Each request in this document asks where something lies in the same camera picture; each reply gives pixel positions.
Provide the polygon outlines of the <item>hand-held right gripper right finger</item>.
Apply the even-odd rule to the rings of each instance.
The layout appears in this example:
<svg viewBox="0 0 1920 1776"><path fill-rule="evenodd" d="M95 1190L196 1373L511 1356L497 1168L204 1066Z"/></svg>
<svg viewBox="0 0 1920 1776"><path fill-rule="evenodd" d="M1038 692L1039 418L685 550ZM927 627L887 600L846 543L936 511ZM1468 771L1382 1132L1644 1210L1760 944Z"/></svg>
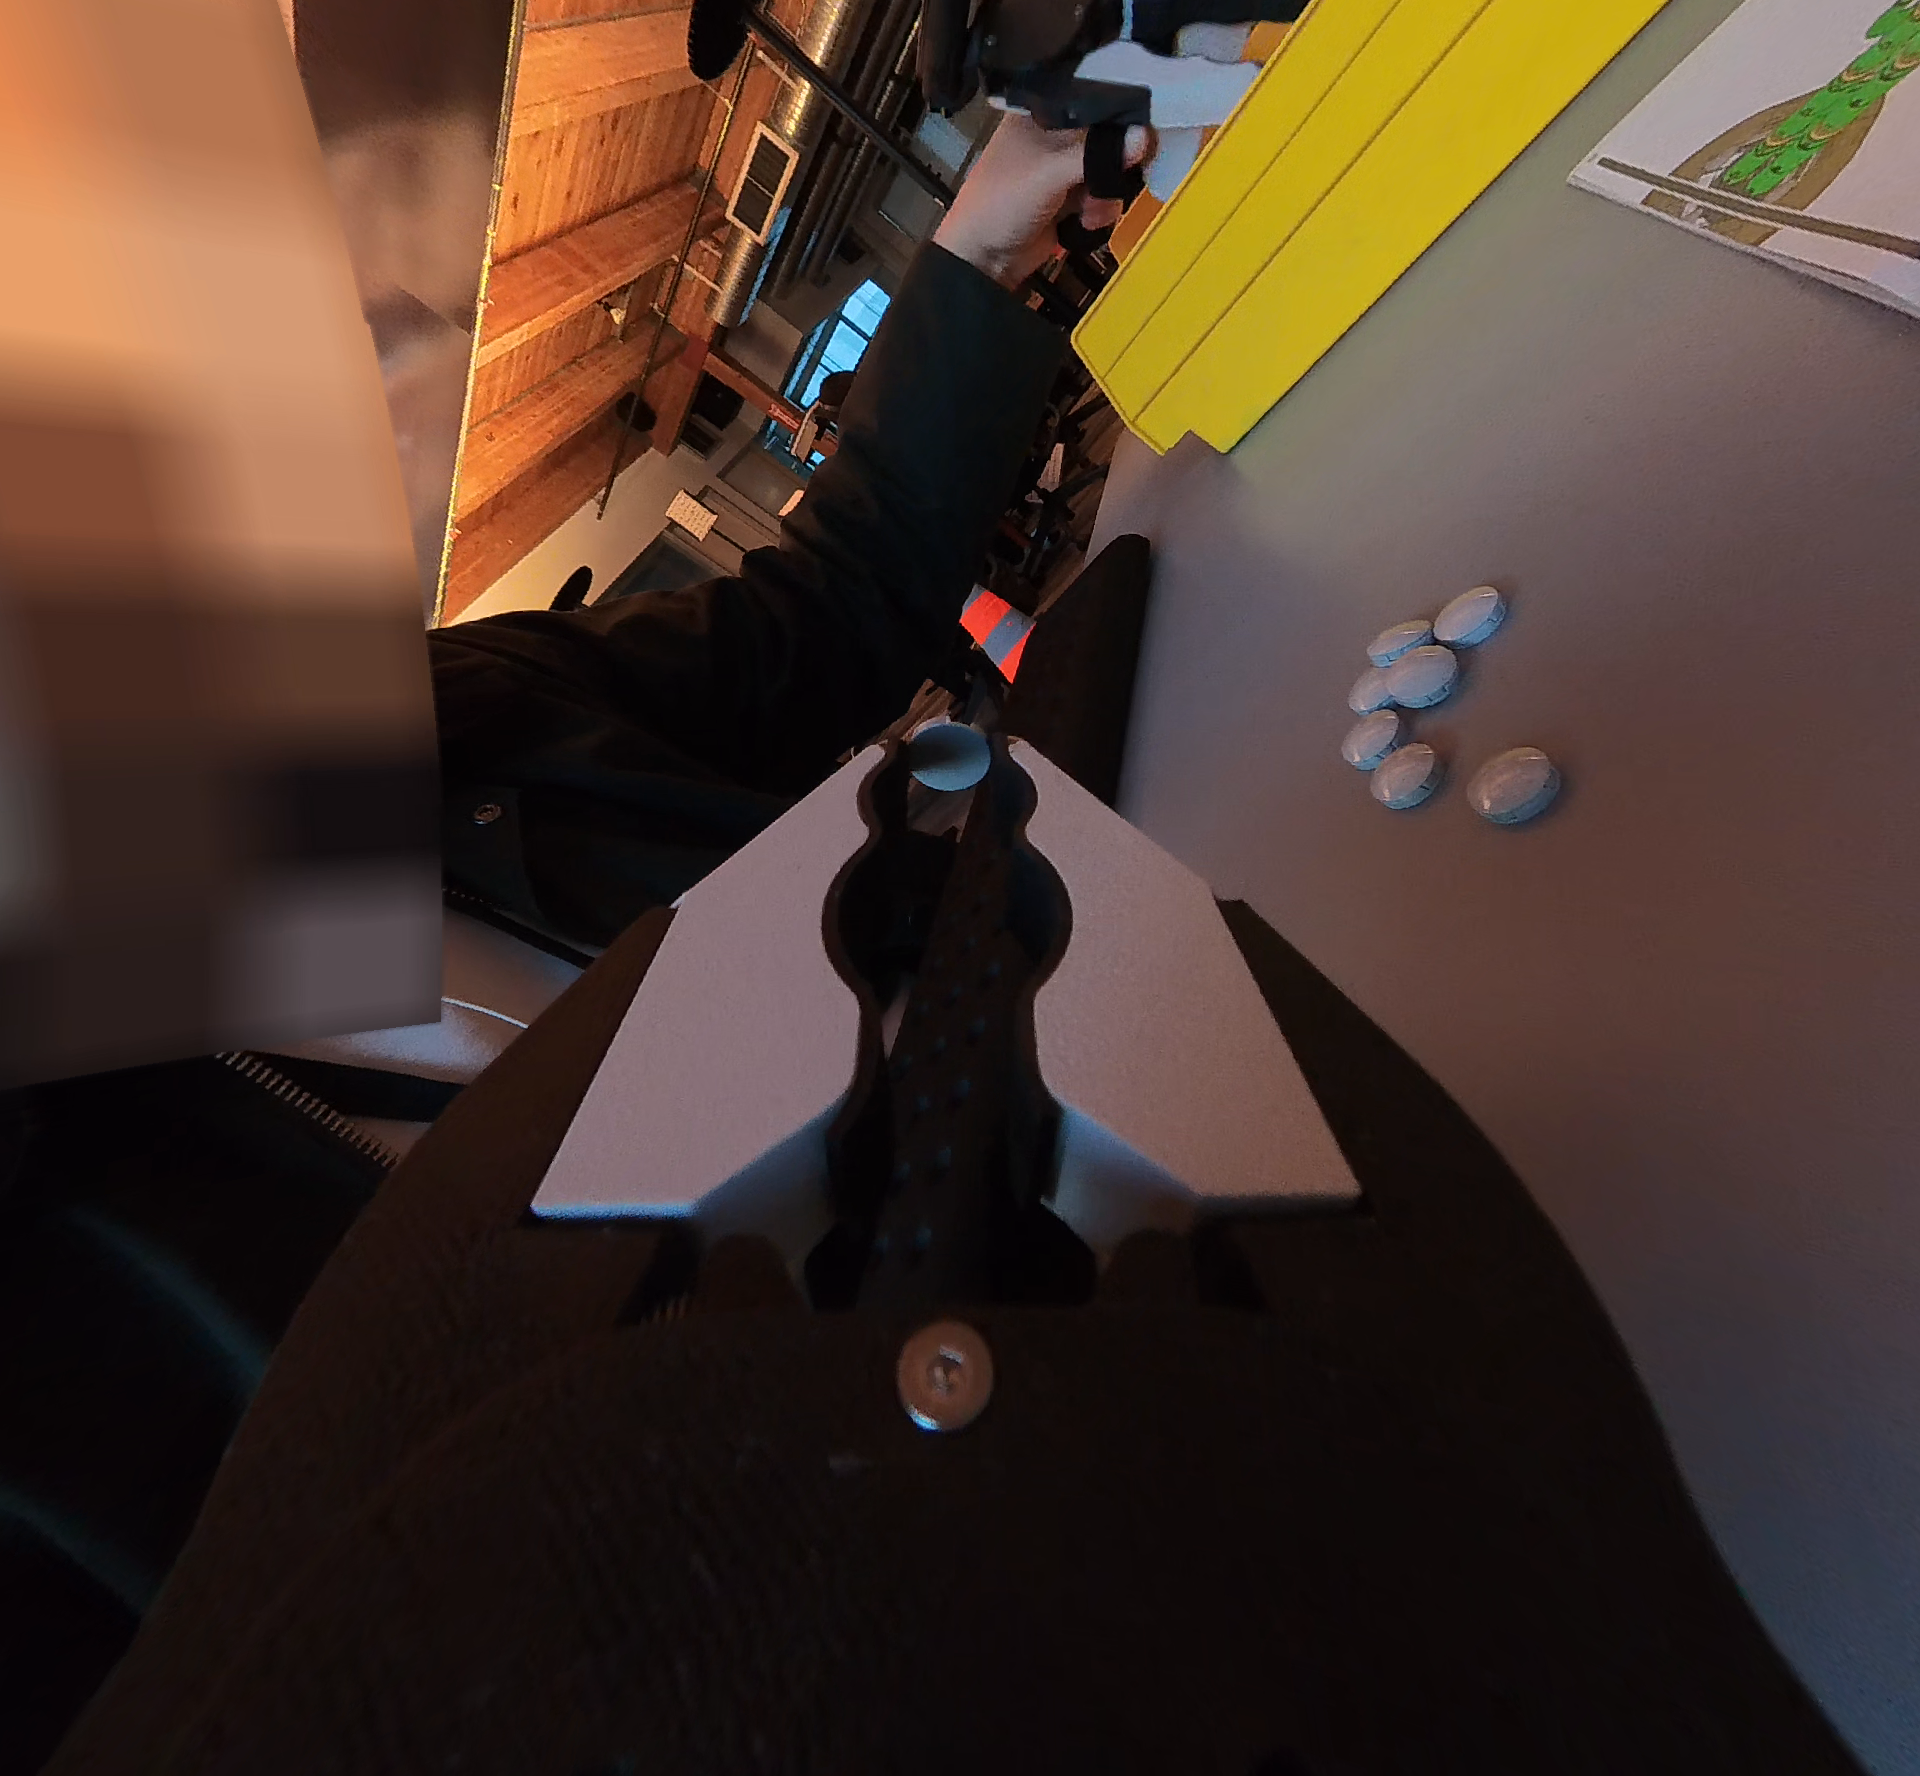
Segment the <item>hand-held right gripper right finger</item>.
<svg viewBox="0 0 1920 1776"><path fill-rule="evenodd" d="M1034 995L1059 1103L1046 1205L1097 1259L1197 1221L1351 1210L1358 1183L1211 887L1034 748L1024 835L1067 893Z"/></svg>

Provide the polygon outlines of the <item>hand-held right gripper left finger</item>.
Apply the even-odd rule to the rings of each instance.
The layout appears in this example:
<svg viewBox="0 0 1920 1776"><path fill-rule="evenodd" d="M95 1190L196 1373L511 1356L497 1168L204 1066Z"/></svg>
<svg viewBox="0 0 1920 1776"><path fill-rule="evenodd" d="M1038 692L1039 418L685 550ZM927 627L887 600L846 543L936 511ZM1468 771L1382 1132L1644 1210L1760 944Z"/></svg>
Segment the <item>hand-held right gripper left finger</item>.
<svg viewBox="0 0 1920 1776"><path fill-rule="evenodd" d="M858 1001L825 904L868 842L868 748L674 904L554 1157L546 1221L689 1221L800 1266L831 1225L828 1128L855 1081Z"/></svg>

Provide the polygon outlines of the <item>pile of grey round pieces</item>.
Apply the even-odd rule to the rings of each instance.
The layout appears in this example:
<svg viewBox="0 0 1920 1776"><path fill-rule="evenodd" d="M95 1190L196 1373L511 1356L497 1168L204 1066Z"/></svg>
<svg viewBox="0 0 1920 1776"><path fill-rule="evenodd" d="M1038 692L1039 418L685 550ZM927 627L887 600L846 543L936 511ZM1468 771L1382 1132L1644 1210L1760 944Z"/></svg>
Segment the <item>pile of grey round pieces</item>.
<svg viewBox="0 0 1920 1776"><path fill-rule="evenodd" d="M1389 814L1436 803L1446 785L1446 757L1418 731L1418 717L1454 699L1467 658L1499 633L1507 594L1479 583L1453 594L1429 618L1407 618L1366 641L1363 673L1346 692L1351 728L1342 761L1369 782ZM1494 828L1525 828L1559 800L1562 775L1537 748L1507 748L1468 775L1467 803Z"/></svg>

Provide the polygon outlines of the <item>person's left forearm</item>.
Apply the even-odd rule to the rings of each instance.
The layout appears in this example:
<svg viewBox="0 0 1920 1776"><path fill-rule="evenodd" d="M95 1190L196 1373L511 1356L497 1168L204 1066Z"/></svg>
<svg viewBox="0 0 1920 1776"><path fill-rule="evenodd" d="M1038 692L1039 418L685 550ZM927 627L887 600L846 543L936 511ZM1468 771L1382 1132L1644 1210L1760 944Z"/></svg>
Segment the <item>person's left forearm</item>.
<svg viewBox="0 0 1920 1776"><path fill-rule="evenodd" d="M1064 340L923 247L844 400L835 456L778 548L714 586L703 651L727 717L883 726L933 676L1016 492Z"/></svg>

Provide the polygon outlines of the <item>grey desk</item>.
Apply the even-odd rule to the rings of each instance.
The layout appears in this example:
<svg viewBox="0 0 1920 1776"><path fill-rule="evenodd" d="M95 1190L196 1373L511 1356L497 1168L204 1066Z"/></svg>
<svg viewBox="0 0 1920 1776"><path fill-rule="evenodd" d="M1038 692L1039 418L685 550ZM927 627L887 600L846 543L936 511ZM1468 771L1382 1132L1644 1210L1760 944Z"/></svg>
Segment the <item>grey desk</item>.
<svg viewBox="0 0 1920 1776"><path fill-rule="evenodd" d="M1506 1152L1774 1640L1915 1774L1916 322L1565 182L1741 3L1672 0L1234 454L1118 441L1120 803ZM1389 814L1366 641L1479 583ZM1559 800L1485 825L1518 745Z"/></svg>

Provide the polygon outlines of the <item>person's left hand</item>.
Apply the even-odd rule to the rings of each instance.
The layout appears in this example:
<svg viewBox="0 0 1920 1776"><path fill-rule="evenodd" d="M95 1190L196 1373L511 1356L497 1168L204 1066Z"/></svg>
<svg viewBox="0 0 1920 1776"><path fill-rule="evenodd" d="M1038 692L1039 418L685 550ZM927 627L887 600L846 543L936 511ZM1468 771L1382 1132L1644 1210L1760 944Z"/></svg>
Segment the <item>person's left hand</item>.
<svg viewBox="0 0 1920 1776"><path fill-rule="evenodd" d="M1085 135L1005 114L933 244L1012 294L1056 251L1063 217L1086 229L1118 225L1124 204L1086 194Z"/></svg>

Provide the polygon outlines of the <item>white air vent grille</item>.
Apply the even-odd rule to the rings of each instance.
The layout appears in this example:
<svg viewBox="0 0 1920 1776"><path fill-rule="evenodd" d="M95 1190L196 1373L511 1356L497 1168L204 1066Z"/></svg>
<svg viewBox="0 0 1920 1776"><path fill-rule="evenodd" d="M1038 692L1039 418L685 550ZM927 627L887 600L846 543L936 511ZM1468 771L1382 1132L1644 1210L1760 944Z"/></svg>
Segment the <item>white air vent grille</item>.
<svg viewBox="0 0 1920 1776"><path fill-rule="evenodd" d="M725 207L727 225L767 244L800 161L792 139L759 122Z"/></svg>

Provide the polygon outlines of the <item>yellow tray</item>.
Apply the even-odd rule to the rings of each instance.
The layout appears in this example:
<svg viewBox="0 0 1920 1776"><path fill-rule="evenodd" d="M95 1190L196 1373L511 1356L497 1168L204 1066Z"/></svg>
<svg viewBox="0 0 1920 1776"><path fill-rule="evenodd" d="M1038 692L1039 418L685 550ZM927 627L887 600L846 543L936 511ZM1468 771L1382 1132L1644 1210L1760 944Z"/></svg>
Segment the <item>yellow tray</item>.
<svg viewBox="0 0 1920 1776"><path fill-rule="evenodd" d="M1124 424L1232 447L1667 0L1313 0L1077 329Z"/></svg>

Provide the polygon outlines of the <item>arched window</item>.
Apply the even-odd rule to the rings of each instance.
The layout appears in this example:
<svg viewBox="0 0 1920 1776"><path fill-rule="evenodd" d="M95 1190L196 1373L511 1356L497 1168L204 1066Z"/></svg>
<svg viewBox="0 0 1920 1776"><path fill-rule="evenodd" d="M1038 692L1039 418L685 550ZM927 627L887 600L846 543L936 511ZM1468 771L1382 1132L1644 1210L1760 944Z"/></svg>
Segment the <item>arched window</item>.
<svg viewBox="0 0 1920 1776"><path fill-rule="evenodd" d="M890 295L878 277L860 283L801 344L785 377L785 395L800 410L819 400L832 373L855 370Z"/></svg>

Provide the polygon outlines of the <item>orange and grey object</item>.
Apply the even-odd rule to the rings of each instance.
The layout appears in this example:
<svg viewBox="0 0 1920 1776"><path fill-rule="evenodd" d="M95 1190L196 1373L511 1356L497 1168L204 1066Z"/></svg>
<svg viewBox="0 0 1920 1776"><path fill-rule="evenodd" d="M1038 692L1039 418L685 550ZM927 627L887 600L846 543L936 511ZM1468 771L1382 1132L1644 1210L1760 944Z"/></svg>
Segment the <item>orange and grey object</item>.
<svg viewBox="0 0 1920 1776"><path fill-rule="evenodd" d="M1012 684L1019 678L1021 655L1026 640L1032 636L1034 618L1006 602L1001 594L973 586L962 615L962 633L973 648L992 663L992 669Z"/></svg>

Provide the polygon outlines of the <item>illustrated instruction booklet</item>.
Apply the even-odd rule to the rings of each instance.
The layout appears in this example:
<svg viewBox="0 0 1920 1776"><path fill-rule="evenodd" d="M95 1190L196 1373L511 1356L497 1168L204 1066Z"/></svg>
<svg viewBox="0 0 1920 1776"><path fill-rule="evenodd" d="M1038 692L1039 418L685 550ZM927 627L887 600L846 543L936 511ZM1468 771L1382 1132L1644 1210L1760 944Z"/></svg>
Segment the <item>illustrated instruction booklet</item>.
<svg viewBox="0 0 1920 1776"><path fill-rule="evenodd" d="M1916 316L1916 0L1743 0L1568 182Z"/></svg>

